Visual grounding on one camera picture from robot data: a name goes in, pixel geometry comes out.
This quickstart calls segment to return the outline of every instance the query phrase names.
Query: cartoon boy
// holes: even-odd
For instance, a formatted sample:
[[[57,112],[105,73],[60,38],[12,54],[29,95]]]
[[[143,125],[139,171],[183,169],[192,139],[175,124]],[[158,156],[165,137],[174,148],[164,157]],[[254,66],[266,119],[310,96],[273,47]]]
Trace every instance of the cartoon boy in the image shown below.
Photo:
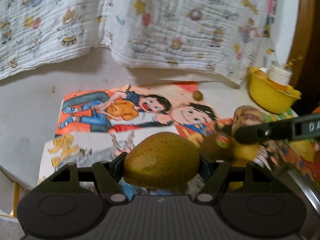
[[[204,123],[217,118],[212,108],[195,103],[181,104],[173,108],[170,115],[178,124],[203,135],[207,135],[209,129]]]
[[[116,91],[106,102],[95,100],[78,108],[68,106],[65,114],[74,114],[92,109],[93,116],[70,116],[63,121],[59,128],[62,129],[72,122],[81,122],[90,125],[106,126],[134,125],[139,127],[162,126],[157,120],[157,115],[166,114],[171,109],[168,99],[159,95],[140,95],[134,91]]]

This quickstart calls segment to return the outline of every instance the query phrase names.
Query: white surface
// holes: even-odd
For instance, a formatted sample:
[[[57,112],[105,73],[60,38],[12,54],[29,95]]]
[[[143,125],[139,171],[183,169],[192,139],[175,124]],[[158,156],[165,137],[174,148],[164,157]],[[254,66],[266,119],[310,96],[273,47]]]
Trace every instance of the white surface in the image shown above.
[[[274,25],[278,31],[271,34],[278,61],[286,64],[295,34],[299,0],[278,0],[278,12]]]
[[[113,61],[108,50],[100,48],[1,80],[0,165],[4,172],[23,187],[36,186],[43,147],[54,137],[61,100],[73,91],[139,84],[127,78],[128,71]],[[138,77],[144,69],[135,71]],[[145,83],[153,81],[151,77],[144,79]],[[223,118],[232,117],[240,105],[254,105],[246,90],[220,82],[203,83],[200,90]]]
[[[10,214],[12,209],[13,183],[0,170],[0,214]]]

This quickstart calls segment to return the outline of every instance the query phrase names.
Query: blue sneaker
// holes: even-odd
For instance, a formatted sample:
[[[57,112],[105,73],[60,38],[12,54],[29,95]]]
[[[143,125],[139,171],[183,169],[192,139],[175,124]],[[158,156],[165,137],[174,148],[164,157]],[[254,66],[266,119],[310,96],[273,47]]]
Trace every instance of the blue sneaker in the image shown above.
[[[73,120],[74,116],[69,116],[66,120],[64,120],[63,122],[61,122],[61,124],[59,125],[59,129],[62,129],[66,126],[68,126],[69,124],[71,124],[74,120]]]
[[[74,107],[67,106],[64,110],[64,114],[74,114],[76,112]]]

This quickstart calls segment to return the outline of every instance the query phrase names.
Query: orange shirt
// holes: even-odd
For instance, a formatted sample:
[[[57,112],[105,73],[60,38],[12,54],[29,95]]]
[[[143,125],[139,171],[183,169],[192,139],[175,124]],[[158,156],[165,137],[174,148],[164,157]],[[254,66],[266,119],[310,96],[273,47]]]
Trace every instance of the orange shirt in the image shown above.
[[[131,101],[116,99],[115,102],[106,109],[106,112],[116,117],[122,117],[124,120],[128,121],[139,115],[134,107],[135,104]]]

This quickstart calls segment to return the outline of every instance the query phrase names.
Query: small round fruit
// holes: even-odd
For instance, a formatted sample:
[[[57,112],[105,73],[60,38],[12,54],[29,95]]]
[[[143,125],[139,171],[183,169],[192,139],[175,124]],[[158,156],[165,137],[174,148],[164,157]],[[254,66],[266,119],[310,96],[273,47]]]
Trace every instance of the small round fruit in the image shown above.
[[[193,93],[193,99],[196,101],[201,101],[203,100],[203,94],[199,90],[197,90]]]

